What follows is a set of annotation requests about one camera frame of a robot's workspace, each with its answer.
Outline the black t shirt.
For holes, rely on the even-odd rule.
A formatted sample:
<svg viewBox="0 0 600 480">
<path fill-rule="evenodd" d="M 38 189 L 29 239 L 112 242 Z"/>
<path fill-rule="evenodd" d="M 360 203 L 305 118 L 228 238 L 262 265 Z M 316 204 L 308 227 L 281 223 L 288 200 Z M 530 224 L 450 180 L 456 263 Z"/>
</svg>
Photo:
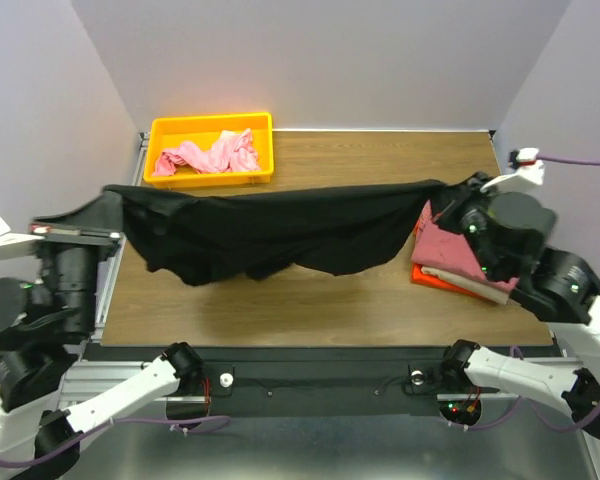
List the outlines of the black t shirt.
<svg viewBox="0 0 600 480">
<path fill-rule="evenodd" d="M 246 275 L 264 280 L 292 265 L 333 276 L 392 260 L 438 180 L 233 196 L 194 196 L 108 185 L 122 230 L 150 272 L 201 286 Z"/>
</svg>

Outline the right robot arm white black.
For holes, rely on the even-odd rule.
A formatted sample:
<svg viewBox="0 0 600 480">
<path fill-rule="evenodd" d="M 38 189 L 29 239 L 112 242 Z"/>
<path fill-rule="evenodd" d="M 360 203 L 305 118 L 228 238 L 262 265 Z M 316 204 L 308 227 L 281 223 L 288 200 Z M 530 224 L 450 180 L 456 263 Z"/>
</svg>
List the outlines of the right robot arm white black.
<svg viewBox="0 0 600 480">
<path fill-rule="evenodd" d="M 600 278 L 582 257 L 549 245 L 556 213 L 504 181 L 472 175 L 433 201 L 433 220 L 467 240 L 487 279 L 517 281 L 509 298 L 547 327 L 552 355 L 524 359 L 517 347 L 503 354 L 458 340 L 440 379 L 447 389 L 497 390 L 550 407 L 570 419 L 564 432 L 600 440 Z"/>
</svg>

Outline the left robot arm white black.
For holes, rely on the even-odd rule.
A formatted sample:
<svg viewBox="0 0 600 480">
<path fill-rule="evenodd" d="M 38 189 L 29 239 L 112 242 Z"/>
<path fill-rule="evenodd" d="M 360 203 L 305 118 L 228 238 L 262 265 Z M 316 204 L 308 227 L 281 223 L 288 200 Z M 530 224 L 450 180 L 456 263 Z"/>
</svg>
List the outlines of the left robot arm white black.
<svg viewBox="0 0 600 480">
<path fill-rule="evenodd" d="M 83 353 L 101 310 L 99 270 L 132 240 L 123 197 L 106 191 L 17 233 L 0 215 L 0 261 L 32 257 L 33 280 L 0 278 L 0 479 L 56 478 L 114 426 L 169 397 L 207 398 L 202 358 L 174 343 L 103 379 Z"/>
</svg>

